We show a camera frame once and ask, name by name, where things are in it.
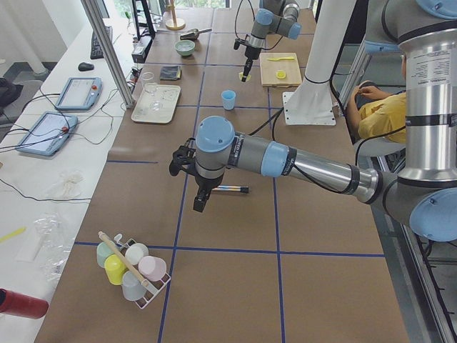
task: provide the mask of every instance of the red can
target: red can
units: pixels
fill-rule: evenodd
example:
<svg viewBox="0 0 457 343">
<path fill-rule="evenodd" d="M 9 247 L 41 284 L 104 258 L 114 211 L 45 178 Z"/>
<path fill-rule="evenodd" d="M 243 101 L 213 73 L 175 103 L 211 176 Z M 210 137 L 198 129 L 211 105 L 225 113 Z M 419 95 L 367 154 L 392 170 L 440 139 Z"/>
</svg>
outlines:
<svg viewBox="0 0 457 343">
<path fill-rule="evenodd" d="M 46 300 L 0 288 L 0 313 L 38 319 L 46 314 L 48 307 Z"/>
</svg>

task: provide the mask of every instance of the yellow cutting board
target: yellow cutting board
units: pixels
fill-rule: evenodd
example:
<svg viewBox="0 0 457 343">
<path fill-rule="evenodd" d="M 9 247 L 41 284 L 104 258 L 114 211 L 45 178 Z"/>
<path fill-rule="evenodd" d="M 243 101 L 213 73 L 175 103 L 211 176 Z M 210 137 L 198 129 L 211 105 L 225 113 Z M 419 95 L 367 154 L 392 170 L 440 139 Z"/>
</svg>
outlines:
<svg viewBox="0 0 457 343">
<path fill-rule="evenodd" d="M 269 58 L 293 56 L 294 60 L 269 61 Z M 284 70 L 285 79 L 278 79 L 276 72 Z M 264 52 L 260 54 L 260 75 L 264 87 L 297 87 L 301 84 L 300 67 L 294 52 Z"/>
</svg>

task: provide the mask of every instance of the brown table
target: brown table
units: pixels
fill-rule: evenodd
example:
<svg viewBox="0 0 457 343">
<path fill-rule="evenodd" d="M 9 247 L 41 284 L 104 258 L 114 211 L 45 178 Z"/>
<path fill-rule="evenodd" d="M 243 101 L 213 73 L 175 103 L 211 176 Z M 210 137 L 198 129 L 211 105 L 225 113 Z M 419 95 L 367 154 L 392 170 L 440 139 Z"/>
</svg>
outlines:
<svg viewBox="0 0 457 343">
<path fill-rule="evenodd" d="M 172 48 L 178 33 L 158 33 L 144 71 L 182 65 L 182 79 L 168 82 L 182 88 L 174 119 L 136 124 L 126 112 L 36 342 L 408 342 L 369 207 L 297 179 L 228 170 L 224 184 L 248 185 L 250 194 L 213 193 L 201 214 L 192 210 L 195 181 L 169 176 L 172 152 L 203 118 L 225 116 L 250 132 L 281 106 L 283 90 L 260 86 L 258 64 L 250 82 L 238 80 L 235 12 L 178 10 L 186 29 L 214 28 L 187 58 Z M 246 33 L 251 15 L 240 18 Z M 300 21 L 300 45 L 284 39 L 274 51 L 296 52 L 303 71 L 315 23 L 307 10 Z M 221 108 L 227 88 L 237 92 L 233 111 Z M 341 118 L 330 127 L 286 126 L 281 117 L 276 137 L 336 161 L 354 158 Z M 171 283 L 144 310 L 98 267 L 99 230 L 166 260 Z"/>
</svg>

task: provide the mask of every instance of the black keyboard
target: black keyboard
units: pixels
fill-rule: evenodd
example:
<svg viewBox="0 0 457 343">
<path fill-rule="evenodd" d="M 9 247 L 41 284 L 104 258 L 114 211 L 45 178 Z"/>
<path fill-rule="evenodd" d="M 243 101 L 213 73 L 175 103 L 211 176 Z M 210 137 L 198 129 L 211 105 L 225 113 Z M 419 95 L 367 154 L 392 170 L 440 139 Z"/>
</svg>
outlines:
<svg viewBox="0 0 457 343">
<path fill-rule="evenodd" d="M 111 26 L 105 26 L 105 31 L 108 34 L 109 38 L 113 39 L 113 28 Z M 91 59 L 102 59 L 103 58 L 103 51 L 101 50 L 101 46 L 95 32 L 92 32 L 92 40 L 91 40 Z"/>
</svg>

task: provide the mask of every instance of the computer mouse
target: computer mouse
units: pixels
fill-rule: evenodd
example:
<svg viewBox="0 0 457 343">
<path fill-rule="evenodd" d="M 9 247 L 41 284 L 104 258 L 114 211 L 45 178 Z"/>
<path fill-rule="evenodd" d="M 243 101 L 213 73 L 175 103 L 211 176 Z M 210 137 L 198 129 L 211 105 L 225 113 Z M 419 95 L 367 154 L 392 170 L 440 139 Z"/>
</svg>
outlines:
<svg viewBox="0 0 457 343">
<path fill-rule="evenodd" d="M 78 65 L 79 71 L 88 71 L 94 69 L 94 65 L 92 63 L 81 62 Z"/>
</svg>

